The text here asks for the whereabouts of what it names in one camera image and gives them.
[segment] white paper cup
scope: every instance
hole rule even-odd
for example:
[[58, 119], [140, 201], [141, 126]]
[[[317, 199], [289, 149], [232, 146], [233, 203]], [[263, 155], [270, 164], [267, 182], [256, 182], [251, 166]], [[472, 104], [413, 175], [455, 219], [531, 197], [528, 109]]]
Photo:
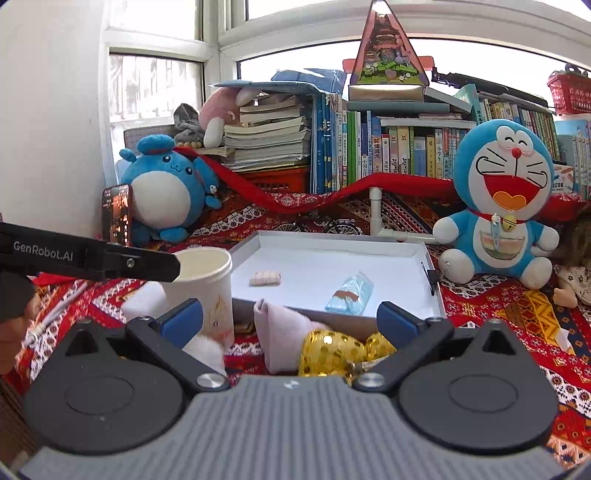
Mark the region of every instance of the white paper cup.
[[180, 274], [172, 283], [162, 282], [168, 309], [187, 299], [198, 299], [203, 306], [200, 333], [229, 349], [234, 343], [232, 256], [215, 247], [189, 248], [175, 255], [181, 264]]

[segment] smartphone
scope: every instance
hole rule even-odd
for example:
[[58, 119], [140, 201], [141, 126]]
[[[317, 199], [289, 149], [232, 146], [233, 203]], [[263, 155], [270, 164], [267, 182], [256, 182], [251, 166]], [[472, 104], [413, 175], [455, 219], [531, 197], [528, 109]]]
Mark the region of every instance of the smartphone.
[[131, 185], [123, 184], [103, 191], [103, 240], [131, 246]]

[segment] white tray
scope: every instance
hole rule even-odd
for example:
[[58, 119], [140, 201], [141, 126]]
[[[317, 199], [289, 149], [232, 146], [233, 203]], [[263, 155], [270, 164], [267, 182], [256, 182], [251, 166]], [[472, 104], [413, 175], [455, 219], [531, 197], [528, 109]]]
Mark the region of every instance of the white tray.
[[[252, 320], [252, 306], [259, 299], [298, 310], [359, 339], [377, 331], [376, 311], [386, 300], [422, 319], [445, 316], [439, 287], [432, 296], [421, 266], [433, 268], [424, 244], [360, 235], [259, 231], [230, 253], [236, 323]], [[279, 271], [281, 285], [249, 286], [254, 273], [262, 270]], [[363, 315], [326, 313], [333, 293], [359, 271], [375, 285]]]

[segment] window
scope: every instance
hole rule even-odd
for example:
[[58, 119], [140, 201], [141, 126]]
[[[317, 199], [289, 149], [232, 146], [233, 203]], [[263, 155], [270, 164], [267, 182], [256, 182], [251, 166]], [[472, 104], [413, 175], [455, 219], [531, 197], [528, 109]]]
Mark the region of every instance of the window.
[[111, 27], [200, 40], [202, 13], [199, 0], [112, 0]]
[[170, 125], [174, 110], [203, 104], [203, 65], [133, 55], [109, 55], [109, 120], [113, 159], [130, 128]]
[[583, 3], [583, 0], [536, 0], [551, 7], [560, 8], [568, 13], [591, 22], [591, 9]]
[[247, 19], [264, 17], [283, 10], [291, 10], [292, 8], [304, 7], [306, 5], [320, 4], [324, 2], [338, 1], [338, 0], [281, 0], [271, 2], [269, 0], [246, 0], [246, 14]]
[[[463, 73], [507, 85], [541, 96], [550, 106], [553, 101], [546, 82], [553, 71], [564, 69], [564, 62], [512, 48], [453, 40], [416, 38], [411, 42], [417, 55], [435, 59], [441, 73]], [[270, 80], [277, 70], [342, 69], [342, 61], [354, 59], [358, 50], [358, 41], [288, 50], [244, 60], [240, 62], [240, 74], [245, 80], [262, 81]], [[431, 86], [446, 93], [456, 91], [439, 83]]]

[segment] blue gripper pad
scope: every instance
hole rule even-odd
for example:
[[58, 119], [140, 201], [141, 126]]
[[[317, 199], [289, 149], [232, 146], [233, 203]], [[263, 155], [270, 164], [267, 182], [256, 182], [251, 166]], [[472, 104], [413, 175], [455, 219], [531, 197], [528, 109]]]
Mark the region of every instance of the blue gripper pad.
[[418, 337], [427, 328], [423, 320], [391, 301], [383, 301], [379, 304], [376, 322], [378, 331], [398, 350]]
[[203, 327], [203, 307], [197, 299], [188, 299], [158, 317], [160, 335], [182, 349]]

